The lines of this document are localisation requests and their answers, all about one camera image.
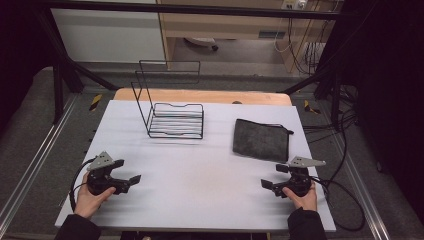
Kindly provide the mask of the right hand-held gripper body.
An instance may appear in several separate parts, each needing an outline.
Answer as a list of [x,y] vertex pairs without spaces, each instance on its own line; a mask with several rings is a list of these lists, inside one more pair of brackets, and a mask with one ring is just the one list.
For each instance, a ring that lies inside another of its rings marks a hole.
[[307,194],[311,187],[311,177],[309,175],[308,168],[325,166],[326,162],[295,156],[290,162],[283,165],[287,165],[289,167],[288,173],[291,177],[286,182],[274,184],[274,194],[277,197],[285,197],[286,195],[283,193],[283,188],[288,187],[296,195],[303,197]]

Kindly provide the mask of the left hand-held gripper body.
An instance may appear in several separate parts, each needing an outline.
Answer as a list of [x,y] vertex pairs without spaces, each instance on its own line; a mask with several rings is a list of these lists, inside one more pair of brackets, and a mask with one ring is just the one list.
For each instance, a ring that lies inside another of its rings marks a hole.
[[127,193],[130,185],[128,180],[115,179],[111,176],[114,170],[112,165],[114,160],[106,151],[97,155],[88,166],[89,172],[87,185],[93,195],[99,195],[110,187],[115,187],[115,194]]

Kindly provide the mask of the dark grey towel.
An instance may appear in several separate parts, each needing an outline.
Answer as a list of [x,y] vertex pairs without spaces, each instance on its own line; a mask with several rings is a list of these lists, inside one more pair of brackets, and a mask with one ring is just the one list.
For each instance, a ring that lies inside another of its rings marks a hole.
[[293,131],[281,124],[263,124],[237,119],[232,150],[246,157],[286,163],[289,156],[289,139],[293,134]]

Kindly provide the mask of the black wire rack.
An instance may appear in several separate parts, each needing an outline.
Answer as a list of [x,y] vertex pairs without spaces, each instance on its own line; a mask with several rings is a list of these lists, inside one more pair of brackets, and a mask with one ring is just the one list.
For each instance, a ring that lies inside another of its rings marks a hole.
[[204,108],[183,100],[159,100],[151,87],[195,85],[199,83],[199,61],[140,60],[131,83],[142,121],[150,138],[202,139]]

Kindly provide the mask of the person's right hand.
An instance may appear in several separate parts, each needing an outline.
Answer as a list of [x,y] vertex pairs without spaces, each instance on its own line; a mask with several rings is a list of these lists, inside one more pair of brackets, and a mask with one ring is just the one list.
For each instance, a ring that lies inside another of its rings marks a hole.
[[283,193],[293,202],[296,209],[316,211],[317,210],[317,194],[315,184],[312,183],[307,194],[303,197],[296,195],[288,187],[283,188]]

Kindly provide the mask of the person's left hand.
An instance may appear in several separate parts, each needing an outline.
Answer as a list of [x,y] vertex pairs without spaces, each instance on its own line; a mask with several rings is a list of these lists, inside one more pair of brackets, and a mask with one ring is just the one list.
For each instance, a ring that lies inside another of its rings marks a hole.
[[100,208],[103,202],[107,201],[116,191],[115,187],[110,187],[99,195],[93,195],[87,186],[88,174],[85,173],[77,195],[76,206],[73,212],[83,218],[90,219]]

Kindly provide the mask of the yellow black tape strip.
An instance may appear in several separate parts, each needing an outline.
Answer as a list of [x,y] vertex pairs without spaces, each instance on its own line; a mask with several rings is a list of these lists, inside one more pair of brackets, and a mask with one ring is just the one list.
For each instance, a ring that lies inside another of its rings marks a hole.
[[102,98],[102,94],[97,94],[93,98],[92,103],[90,104],[90,107],[89,107],[89,111],[95,111],[95,109],[97,108],[101,98]]
[[321,114],[321,111],[319,109],[312,108],[307,100],[304,100],[304,110],[314,114]]

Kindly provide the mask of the white cabinet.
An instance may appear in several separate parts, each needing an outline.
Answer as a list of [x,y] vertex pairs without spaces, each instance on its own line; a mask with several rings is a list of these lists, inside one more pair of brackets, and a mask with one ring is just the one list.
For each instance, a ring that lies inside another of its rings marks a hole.
[[78,62],[164,60],[157,14],[52,10],[68,55]]

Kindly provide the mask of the office chair base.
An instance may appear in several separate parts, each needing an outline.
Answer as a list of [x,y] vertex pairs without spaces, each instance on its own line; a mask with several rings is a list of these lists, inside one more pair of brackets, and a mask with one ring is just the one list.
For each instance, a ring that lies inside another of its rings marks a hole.
[[203,47],[210,47],[213,51],[217,51],[219,47],[214,38],[186,38],[186,41]]

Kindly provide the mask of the light wooden desk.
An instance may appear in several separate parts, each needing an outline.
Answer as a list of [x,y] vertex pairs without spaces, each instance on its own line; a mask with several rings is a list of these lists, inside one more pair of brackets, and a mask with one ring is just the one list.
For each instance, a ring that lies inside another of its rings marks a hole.
[[[157,0],[159,4],[202,5],[224,7],[281,8],[282,0]],[[308,0],[305,11],[337,13],[343,0]],[[163,38],[171,42],[177,38],[266,39],[274,42],[286,70],[300,70],[304,46],[324,44],[334,26],[331,20],[261,18],[217,15],[159,15]]]

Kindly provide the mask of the white power strip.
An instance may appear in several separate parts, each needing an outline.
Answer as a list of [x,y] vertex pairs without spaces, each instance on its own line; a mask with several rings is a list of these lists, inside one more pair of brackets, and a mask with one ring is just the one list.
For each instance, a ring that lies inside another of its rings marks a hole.
[[282,0],[281,8],[285,10],[303,10],[308,0]]

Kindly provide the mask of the aluminium floor rail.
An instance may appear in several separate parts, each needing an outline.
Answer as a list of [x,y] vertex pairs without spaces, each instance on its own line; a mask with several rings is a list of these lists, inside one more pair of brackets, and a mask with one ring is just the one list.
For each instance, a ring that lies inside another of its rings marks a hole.
[[364,216],[373,238],[375,240],[390,240],[389,232],[377,210],[370,192],[365,182],[361,179],[360,173],[347,151],[347,141],[343,139],[342,135],[336,135],[334,136],[334,142],[344,160],[342,166],[348,176],[356,199],[359,201],[364,211]]
[[41,146],[31,159],[29,166],[26,168],[17,186],[8,198],[5,206],[0,211],[0,238],[6,233],[45,160],[49,156],[49,153],[66,125],[78,98],[79,96],[77,94],[71,94],[67,99],[63,108],[63,115],[59,118],[58,122],[53,124],[49,129],[49,132],[43,139]]

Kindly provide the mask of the black metal frame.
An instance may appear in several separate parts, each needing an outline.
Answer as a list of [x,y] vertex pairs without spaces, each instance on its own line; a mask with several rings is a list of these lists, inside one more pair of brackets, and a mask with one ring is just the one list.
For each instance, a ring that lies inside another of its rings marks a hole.
[[202,5],[178,5],[178,4],[149,4],[149,3],[125,3],[125,2],[104,2],[104,1],[71,1],[71,0],[33,0],[28,4],[28,8],[33,12],[41,31],[47,36],[49,44],[52,46],[55,57],[54,83],[56,114],[58,120],[62,114],[60,107],[63,105],[59,97],[61,96],[61,79],[68,82],[72,92],[81,92],[82,82],[77,75],[81,73],[90,80],[100,84],[108,90],[118,90],[119,87],[97,76],[85,67],[76,63],[65,50],[61,36],[54,31],[56,24],[51,23],[46,13],[51,9],[66,10],[92,10],[92,11],[112,11],[112,12],[142,12],[142,13],[165,13],[165,14],[185,14],[185,15],[221,15],[221,16],[243,16],[261,18],[287,18],[287,19],[317,19],[317,20],[341,20],[349,21],[356,18],[353,13],[331,13],[305,10],[274,10],[266,8],[246,8],[246,7],[224,7],[224,6],[202,6]]

